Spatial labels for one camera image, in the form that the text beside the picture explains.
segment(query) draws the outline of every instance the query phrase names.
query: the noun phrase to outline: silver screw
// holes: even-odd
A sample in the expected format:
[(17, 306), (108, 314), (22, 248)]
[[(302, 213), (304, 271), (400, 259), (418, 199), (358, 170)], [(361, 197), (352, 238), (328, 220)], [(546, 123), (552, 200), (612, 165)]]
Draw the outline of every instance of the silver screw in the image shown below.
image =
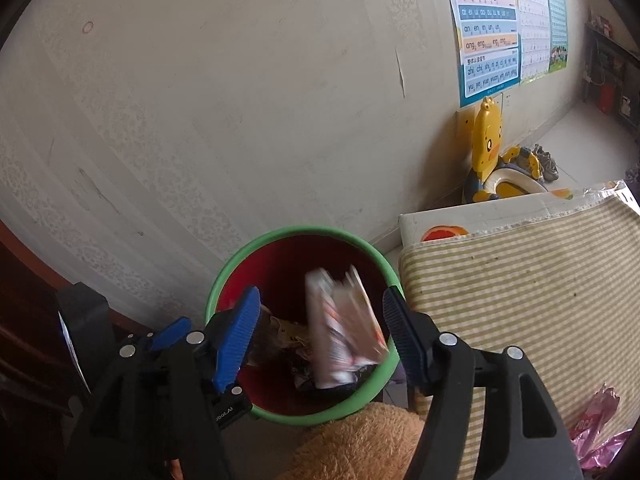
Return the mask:
[(507, 355), (511, 359), (522, 359), (524, 356), (522, 350), (520, 350), (517, 346), (510, 346), (509, 348), (507, 348)]
[(120, 357), (131, 357), (136, 353), (136, 347), (133, 345), (124, 345), (120, 349)]
[(202, 332), (189, 332), (187, 334), (187, 343), (190, 345), (199, 345), (204, 341), (204, 334)]
[(443, 332), (438, 339), (446, 346), (455, 346), (458, 342), (458, 338), (449, 332)]

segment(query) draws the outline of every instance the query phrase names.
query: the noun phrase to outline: child potty chair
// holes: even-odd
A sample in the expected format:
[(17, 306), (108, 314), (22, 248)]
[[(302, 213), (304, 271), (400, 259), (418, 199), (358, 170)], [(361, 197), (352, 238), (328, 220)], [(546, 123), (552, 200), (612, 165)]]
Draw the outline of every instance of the child potty chair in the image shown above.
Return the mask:
[[(480, 103), (480, 111), (473, 124), (471, 138), (471, 171), (462, 193), (463, 203), (485, 202), (510, 196), (544, 193), (540, 162), (529, 148), (513, 146), (500, 156), (502, 144), (502, 115), (491, 97)], [(524, 158), (529, 171), (513, 164)]]

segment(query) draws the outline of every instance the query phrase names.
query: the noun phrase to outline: shoe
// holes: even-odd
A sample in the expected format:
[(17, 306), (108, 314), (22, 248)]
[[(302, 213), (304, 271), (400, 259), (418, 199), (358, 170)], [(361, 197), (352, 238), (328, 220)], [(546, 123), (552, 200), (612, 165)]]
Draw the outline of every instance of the shoe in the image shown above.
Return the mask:
[(554, 158), (549, 155), (549, 152), (545, 152), (542, 146), (536, 144), (533, 147), (533, 154), (538, 158), (540, 167), (542, 168), (542, 176), (547, 182), (553, 182), (558, 180), (558, 167)]

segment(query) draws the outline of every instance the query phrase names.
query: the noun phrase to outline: wall poster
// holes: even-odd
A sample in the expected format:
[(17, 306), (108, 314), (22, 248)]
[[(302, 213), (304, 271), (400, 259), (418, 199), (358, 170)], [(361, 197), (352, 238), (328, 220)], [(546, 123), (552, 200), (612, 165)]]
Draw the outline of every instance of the wall poster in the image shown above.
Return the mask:
[(565, 0), (548, 0), (551, 20), (551, 56), (549, 72), (566, 67), (569, 50), (569, 33), (566, 27)]
[(549, 71), (551, 29), (548, 0), (518, 0), (520, 15), (520, 81), (532, 81)]
[(520, 81), (516, 0), (450, 0), (460, 48), (460, 106)]

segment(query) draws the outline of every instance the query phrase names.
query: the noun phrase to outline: trash can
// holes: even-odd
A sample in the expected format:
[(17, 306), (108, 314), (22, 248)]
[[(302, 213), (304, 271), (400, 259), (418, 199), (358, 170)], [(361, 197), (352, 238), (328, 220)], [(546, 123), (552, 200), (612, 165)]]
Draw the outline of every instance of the trash can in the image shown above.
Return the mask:
[(293, 426), (314, 426), (357, 412), (386, 385), (398, 365), (398, 352), (382, 316), (382, 295), (400, 283), (396, 273), (372, 245), (340, 229), (295, 226), (272, 231), (241, 248), (223, 267), (207, 302), (206, 321), (232, 308), (248, 285), (260, 289), (262, 304), (281, 319), (306, 323), (305, 275), (320, 267), (342, 279), (354, 266), (362, 279), (389, 355), (345, 400), (317, 398), (298, 392), (284, 360), (260, 367), (244, 366), (238, 381), (261, 418)]

